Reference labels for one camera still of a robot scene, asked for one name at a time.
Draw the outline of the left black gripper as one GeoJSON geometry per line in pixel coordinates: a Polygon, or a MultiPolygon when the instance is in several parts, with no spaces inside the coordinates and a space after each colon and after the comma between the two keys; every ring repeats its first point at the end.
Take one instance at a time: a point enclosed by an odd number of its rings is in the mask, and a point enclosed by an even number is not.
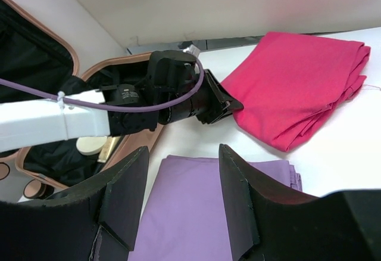
{"type": "Polygon", "coordinates": [[[234,112],[243,110],[243,104],[233,98],[210,70],[204,70],[204,80],[196,94],[191,96],[192,114],[202,124],[213,124],[234,112]]]}

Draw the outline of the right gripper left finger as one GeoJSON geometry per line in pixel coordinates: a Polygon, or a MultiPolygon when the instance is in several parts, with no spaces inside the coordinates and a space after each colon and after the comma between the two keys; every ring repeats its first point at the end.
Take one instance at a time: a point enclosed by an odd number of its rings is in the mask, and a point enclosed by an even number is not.
{"type": "Polygon", "coordinates": [[[44,200],[1,203],[2,260],[127,260],[138,233],[149,166],[140,147],[44,200]]]}

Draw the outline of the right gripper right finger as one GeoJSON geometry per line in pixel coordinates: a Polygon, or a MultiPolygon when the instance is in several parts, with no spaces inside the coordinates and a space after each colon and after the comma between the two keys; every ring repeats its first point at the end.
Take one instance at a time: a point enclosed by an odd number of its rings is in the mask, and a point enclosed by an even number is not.
{"type": "Polygon", "coordinates": [[[380,191],[315,197],[219,147],[221,190],[234,260],[379,260],[380,191]]]}

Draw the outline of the magenta cloth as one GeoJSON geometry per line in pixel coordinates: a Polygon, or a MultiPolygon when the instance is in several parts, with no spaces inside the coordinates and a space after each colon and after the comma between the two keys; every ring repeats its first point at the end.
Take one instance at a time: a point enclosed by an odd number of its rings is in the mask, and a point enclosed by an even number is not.
{"type": "Polygon", "coordinates": [[[268,32],[222,85],[243,104],[238,126],[288,152],[359,93],[370,54],[364,42],[268,32]]]}

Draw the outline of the round cream powder puff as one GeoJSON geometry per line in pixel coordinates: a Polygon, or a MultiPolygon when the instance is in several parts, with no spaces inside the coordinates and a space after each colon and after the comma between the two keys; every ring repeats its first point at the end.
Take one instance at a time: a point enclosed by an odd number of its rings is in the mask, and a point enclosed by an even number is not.
{"type": "Polygon", "coordinates": [[[99,154],[107,141],[106,136],[88,136],[78,138],[76,148],[84,156],[99,154]]]}

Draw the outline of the purple cloth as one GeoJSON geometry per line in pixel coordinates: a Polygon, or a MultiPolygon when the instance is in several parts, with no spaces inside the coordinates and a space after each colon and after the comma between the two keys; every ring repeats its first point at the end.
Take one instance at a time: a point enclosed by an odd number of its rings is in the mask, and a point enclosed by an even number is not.
{"type": "Polygon", "coordinates": [[[162,160],[128,259],[232,260],[218,159],[162,160]]]}

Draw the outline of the pink suitcase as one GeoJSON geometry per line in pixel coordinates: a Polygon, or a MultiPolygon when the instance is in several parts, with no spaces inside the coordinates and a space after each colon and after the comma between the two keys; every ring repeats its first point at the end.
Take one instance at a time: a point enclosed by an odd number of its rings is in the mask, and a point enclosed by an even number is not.
{"type": "MultiPolygon", "coordinates": [[[[148,61],[149,54],[138,54],[129,57],[111,58],[99,62],[98,64],[89,68],[82,76],[79,75],[79,58],[75,53],[73,47],[68,44],[64,39],[55,34],[48,27],[44,26],[39,20],[35,19],[26,10],[17,5],[13,0],[1,0],[6,7],[10,8],[17,18],[22,19],[23,22],[38,28],[48,39],[57,43],[67,51],[73,62],[73,66],[69,67],[68,72],[79,82],[91,82],[97,77],[100,77],[103,70],[116,69],[118,73],[127,75],[133,73],[133,68],[139,63],[148,61]]],[[[59,149],[67,147],[69,151],[77,153],[76,140],[70,139],[69,132],[76,132],[82,130],[85,126],[100,126],[101,121],[105,119],[105,113],[93,109],[83,108],[76,105],[66,104],[60,97],[51,100],[30,100],[28,102],[12,102],[7,103],[6,108],[2,110],[4,114],[15,114],[17,110],[26,110],[31,117],[24,120],[17,120],[16,122],[8,122],[8,126],[20,129],[25,125],[28,130],[36,127],[37,133],[32,136],[32,139],[41,139],[42,129],[44,126],[49,126],[49,133],[62,134],[64,141],[57,144],[59,149]]],[[[118,145],[115,147],[114,152],[106,163],[99,163],[100,170],[104,171],[119,162],[124,156],[130,154],[133,150],[141,146],[146,146],[152,149],[157,143],[158,137],[163,130],[163,126],[158,125],[156,130],[142,130],[139,133],[121,136],[118,145]]],[[[24,190],[26,198],[32,198],[29,189],[37,182],[57,190],[63,190],[69,187],[67,182],[61,183],[60,178],[63,177],[62,173],[54,172],[44,174],[41,170],[30,170],[29,164],[32,161],[32,152],[37,148],[35,146],[26,146],[24,148],[16,147],[13,149],[12,154],[6,154],[1,158],[2,161],[13,160],[15,168],[31,178],[31,181],[24,190]]]]}

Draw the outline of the beige cosmetic tube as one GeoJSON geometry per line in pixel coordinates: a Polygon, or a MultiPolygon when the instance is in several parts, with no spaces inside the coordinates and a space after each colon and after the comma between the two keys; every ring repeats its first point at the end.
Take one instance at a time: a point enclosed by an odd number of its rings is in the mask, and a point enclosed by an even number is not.
{"type": "Polygon", "coordinates": [[[106,163],[107,160],[111,157],[114,152],[115,147],[118,145],[120,140],[120,136],[108,137],[104,146],[102,147],[97,162],[98,163],[106,163]]]}

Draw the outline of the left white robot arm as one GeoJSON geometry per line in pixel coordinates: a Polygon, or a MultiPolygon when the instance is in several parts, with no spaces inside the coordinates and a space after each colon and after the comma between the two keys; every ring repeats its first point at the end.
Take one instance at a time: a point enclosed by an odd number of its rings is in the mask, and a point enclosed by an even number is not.
{"type": "Polygon", "coordinates": [[[243,109],[189,49],[152,52],[145,77],[134,84],[76,95],[49,94],[8,80],[1,85],[35,96],[1,104],[1,151],[154,131],[192,116],[213,124],[243,109]]]}

